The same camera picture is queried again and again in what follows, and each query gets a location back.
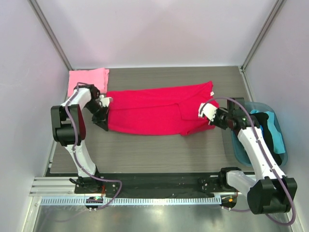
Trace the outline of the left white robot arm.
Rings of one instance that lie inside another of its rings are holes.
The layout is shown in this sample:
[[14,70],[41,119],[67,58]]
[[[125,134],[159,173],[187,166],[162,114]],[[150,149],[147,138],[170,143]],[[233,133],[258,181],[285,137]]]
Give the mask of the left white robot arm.
[[98,168],[90,158],[85,144],[86,126],[82,110],[92,114],[92,123],[108,131],[111,97],[106,97],[94,84],[77,83],[73,94],[61,105],[51,107],[53,138],[71,155],[78,177],[70,179],[77,192],[97,193],[103,189]]

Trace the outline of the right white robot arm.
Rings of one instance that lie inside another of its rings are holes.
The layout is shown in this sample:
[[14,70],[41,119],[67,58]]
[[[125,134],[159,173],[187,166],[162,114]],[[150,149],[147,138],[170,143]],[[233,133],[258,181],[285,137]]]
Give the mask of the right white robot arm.
[[255,214],[288,213],[296,215],[294,197],[297,183],[289,178],[276,163],[262,136],[262,130],[244,107],[244,103],[227,98],[227,109],[212,104],[213,99],[201,103],[199,118],[221,129],[231,129],[243,145],[253,167],[255,179],[237,168],[223,168],[221,182],[246,196],[250,211]]

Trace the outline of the red t shirt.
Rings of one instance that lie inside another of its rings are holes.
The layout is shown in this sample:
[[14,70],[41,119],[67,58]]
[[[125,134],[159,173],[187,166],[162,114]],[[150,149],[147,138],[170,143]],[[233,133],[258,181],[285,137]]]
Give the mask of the red t shirt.
[[199,118],[202,103],[213,98],[211,81],[190,86],[142,90],[109,91],[112,98],[108,127],[135,135],[187,136],[212,130],[206,118]]

